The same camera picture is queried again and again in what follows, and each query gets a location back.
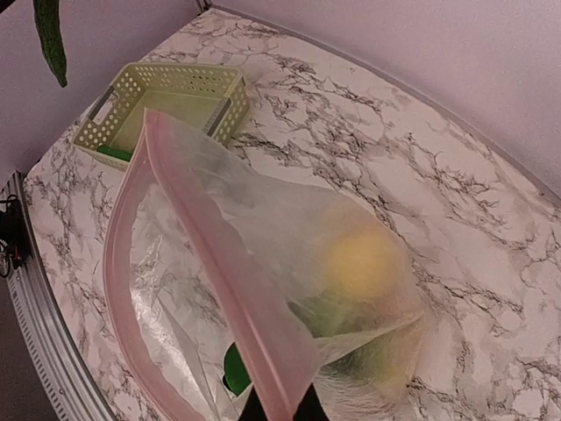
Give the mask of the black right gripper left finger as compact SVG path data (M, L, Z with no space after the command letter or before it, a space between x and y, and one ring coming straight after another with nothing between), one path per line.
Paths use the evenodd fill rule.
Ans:
M238 421L266 421L266 413L255 389L251 389Z

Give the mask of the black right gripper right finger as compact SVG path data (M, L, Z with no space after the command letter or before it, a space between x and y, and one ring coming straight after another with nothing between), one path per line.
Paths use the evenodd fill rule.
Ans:
M311 384L303 396L293 417L294 421L329 421L320 403L314 384Z

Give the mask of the yellow lemon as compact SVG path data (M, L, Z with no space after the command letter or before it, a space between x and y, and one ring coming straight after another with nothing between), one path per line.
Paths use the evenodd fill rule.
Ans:
M414 371L415 357L407 346L378 346L371 365L376 388L385 395L401 393Z
M374 300L396 288L405 260L392 235L367 229L330 243L323 257L323 272L329 288L340 296Z

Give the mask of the green bok choy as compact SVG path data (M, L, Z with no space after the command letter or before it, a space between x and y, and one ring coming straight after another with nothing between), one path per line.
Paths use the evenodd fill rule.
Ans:
M373 316L370 309L354 305L347 299L312 296L300 303L290 302L288 307L323 349L324 363L345 357L358 345L374 340L388 327L386 319ZM230 344L224 355L223 383L236 396L251 383L235 343Z

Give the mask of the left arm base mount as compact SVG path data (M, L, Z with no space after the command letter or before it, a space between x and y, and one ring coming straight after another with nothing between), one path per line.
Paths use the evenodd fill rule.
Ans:
M9 195L1 205L1 277L7 279L13 270L24 266L32 250L18 197Z

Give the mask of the clear zip top bag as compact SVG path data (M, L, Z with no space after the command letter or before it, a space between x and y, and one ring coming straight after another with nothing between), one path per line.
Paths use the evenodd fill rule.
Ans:
M403 277L381 298L344 298L327 285L324 253L367 229L393 236L406 256ZM396 395L376 388L376 348L410 347L416 365L425 333L405 244L369 210L331 189L263 175L154 110L144 113L110 217L103 282L124 357L170 420L238 420L251 389L266 420L293 420L311 384L329 420L384 417L407 385ZM324 363L288 307L312 296L347 299L388 327ZM223 383L231 343L251 379L239 396Z

